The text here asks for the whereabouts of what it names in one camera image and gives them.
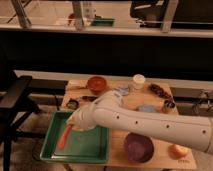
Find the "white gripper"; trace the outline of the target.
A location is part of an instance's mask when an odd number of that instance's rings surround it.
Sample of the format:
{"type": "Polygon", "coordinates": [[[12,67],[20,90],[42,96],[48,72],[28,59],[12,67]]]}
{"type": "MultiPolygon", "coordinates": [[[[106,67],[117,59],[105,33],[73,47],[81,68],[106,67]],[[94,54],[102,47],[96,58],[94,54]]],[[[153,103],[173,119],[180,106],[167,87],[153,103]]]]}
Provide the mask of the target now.
{"type": "Polygon", "coordinates": [[[66,121],[75,131],[88,131],[94,129],[97,124],[92,118],[91,109],[88,105],[75,110],[66,121]]]}

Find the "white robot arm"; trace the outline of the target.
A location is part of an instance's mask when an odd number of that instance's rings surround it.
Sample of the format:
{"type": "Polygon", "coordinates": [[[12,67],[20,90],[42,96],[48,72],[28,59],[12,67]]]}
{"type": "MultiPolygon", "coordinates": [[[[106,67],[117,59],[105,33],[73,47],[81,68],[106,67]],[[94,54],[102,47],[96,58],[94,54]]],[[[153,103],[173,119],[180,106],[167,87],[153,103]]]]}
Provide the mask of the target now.
{"type": "Polygon", "coordinates": [[[213,118],[138,112],[122,108],[122,100],[108,91],[74,111],[67,123],[83,131],[97,125],[125,130],[213,155],[213,118]]]}

